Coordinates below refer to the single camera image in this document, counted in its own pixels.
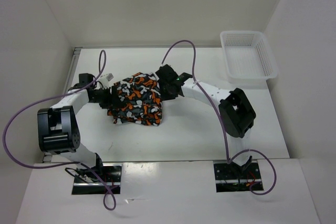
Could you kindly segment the orange camouflage shorts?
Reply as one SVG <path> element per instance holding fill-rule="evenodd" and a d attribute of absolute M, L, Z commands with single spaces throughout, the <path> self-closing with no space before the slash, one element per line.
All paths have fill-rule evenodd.
<path fill-rule="evenodd" d="M 114 124 L 158 126 L 162 120 L 160 85 L 153 73 L 138 72 L 112 86 L 113 100 L 107 115 Z"/>

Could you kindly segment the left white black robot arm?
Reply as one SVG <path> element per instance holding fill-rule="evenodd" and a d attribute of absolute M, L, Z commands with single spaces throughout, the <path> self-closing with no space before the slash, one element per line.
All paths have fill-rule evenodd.
<path fill-rule="evenodd" d="M 111 73 L 94 79 L 94 75 L 81 73 L 79 82 L 71 87 L 66 96 L 50 108 L 37 113 L 38 143 L 41 151 L 60 155 L 77 163 L 79 175 L 93 182 L 101 181 L 105 175 L 99 154 L 88 150 L 81 143 L 76 114 L 87 104 L 97 103 L 107 108 L 112 101 L 109 82 Z"/>

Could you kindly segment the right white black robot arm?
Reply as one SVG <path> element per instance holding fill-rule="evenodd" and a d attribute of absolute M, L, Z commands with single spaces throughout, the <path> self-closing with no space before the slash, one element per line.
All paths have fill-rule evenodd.
<path fill-rule="evenodd" d="M 230 172 L 235 178 L 243 178 L 252 162 L 250 134 L 256 112 L 244 91 L 221 89 L 196 80 L 189 73 L 177 74 L 169 65 L 155 72 L 163 100 L 173 100 L 179 95 L 193 98 L 213 107 L 221 126 L 224 127 L 225 148 L 232 147 L 237 153 L 228 158 Z"/>

